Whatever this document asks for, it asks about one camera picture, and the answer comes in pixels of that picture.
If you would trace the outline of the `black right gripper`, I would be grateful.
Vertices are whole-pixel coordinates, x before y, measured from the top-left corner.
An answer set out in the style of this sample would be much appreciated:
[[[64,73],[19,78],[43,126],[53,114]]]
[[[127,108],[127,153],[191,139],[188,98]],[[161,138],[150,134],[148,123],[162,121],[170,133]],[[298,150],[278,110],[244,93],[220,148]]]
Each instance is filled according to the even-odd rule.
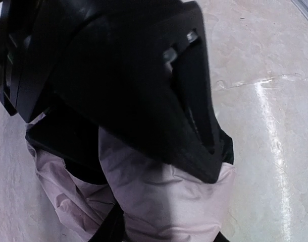
[[[49,76],[98,1],[1,1],[0,101],[29,123],[49,107]]]

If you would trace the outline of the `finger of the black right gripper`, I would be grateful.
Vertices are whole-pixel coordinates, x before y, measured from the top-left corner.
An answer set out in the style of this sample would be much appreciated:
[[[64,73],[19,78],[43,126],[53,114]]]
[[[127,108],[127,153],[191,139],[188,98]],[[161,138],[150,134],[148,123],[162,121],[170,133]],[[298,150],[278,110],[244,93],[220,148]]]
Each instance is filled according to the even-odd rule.
[[[26,135],[82,162],[75,118],[156,163],[204,183],[232,163],[232,139],[213,109],[202,12],[196,2],[91,1],[48,78],[60,102]]]

